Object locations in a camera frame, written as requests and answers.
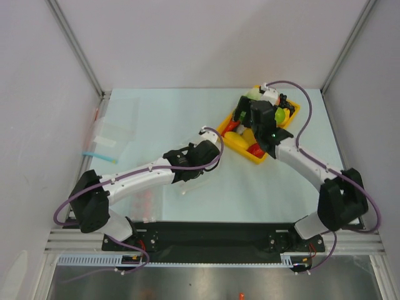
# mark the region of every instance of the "yellow plastic tray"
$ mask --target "yellow plastic tray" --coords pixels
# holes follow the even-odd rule
[[[287,100],[287,101],[294,106],[295,110],[294,110],[293,115],[287,120],[287,122],[283,126],[280,126],[284,129],[286,129],[290,125],[290,123],[292,123],[293,119],[296,117],[296,115],[298,114],[298,112],[300,110],[300,105],[298,105],[297,103],[290,101],[290,100]],[[229,121],[232,119],[232,114],[233,114],[233,112],[228,117],[226,117],[226,119],[218,126],[217,131],[220,134],[222,134],[222,132],[224,131],[226,126],[229,124]],[[245,158],[251,160],[255,164],[261,164],[263,161],[265,161],[265,159],[268,156],[268,154],[265,153],[262,158],[258,158],[257,156],[252,155],[250,152],[247,152],[243,148],[238,147],[236,144],[227,140],[226,138],[223,137],[222,140],[224,141],[224,144],[226,146],[228,146],[232,150],[236,151],[241,156],[244,156]]]

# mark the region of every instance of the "white table surface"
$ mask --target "white table surface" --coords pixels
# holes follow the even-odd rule
[[[301,105],[287,129],[297,135],[308,115],[306,98],[297,89],[278,90]],[[246,91],[115,89],[104,117],[117,125],[133,121],[136,137],[118,164],[93,158],[90,168],[98,174],[124,171],[149,163],[171,149],[179,149],[203,125],[217,128]],[[321,159],[342,168],[321,93],[318,89],[307,92],[313,115],[301,144]],[[151,191],[147,194],[152,198],[147,210],[152,210],[152,216],[159,221],[291,223],[312,213],[318,205],[319,193],[313,186],[289,166],[270,157],[255,165],[226,147],[219,169],[209,176],[206,184],[185,195],[177,184]],[[132,217],[135,209],[143,209],[141,199],[143,194],[140,199],[128,198],[112,208]]]

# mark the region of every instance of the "black mounting plate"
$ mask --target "black mounting plate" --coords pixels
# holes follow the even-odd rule
[[[308,253],[310,243],[317,252],[325,251],[321,236],[293,246],[290,223],[136,222],[134,225],[138,239],[143,241],[154,263],[280,263],[281,253]],[[104,240],[102,250],[131,251]]]

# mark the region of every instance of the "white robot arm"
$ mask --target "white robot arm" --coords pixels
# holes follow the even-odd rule
[[[278,95],[266,84],[259,88],[259,92],[262,94],[259,101],[241,97],[234,121],[245,112],[242,123],[252,129],[260,148],[274,159],[291,166],[319,191],[317,211],[294,223],[296,234],[307,240],[317,234],[337,231],[365,214],[368,211],[365,195],[349,184],[352,181],[363,187],[361,175],[355,169],[343,171],[329,166],[305,151],[290,132],[276,126],[275,111],[278,106],[294,109],[286,101],[286,96]]]
[[[109,206],[127,195],[143,191],[152,186],[167,185],[197,178],[212,169],[220,156],[216,146],[218,137],[211,130],[202,130],[196,141],[185,148],[171,150],[159,159],[135,169],[98,176],[94,170],[85,172],[77,182],[71,195],[95,184],[101,187],[86,192],[71,201],[79,227],[83,233],[94,231],[125,241],[135,236],[133,223],[127,217],[115,213]],[[198,166],[211,164],[210,169]]]

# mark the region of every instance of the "white wall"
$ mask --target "white wall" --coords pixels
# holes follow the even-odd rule
[[[400,281],[400,1],[381,0],[326,101],[350,165],[383,215],[379,231]]]
[[[320,88],[366,0],[59,0],[112,88]]]
[[[27,299],[99,99],[43,0],[1,1],[0,41],[0,288],[27,250]]]

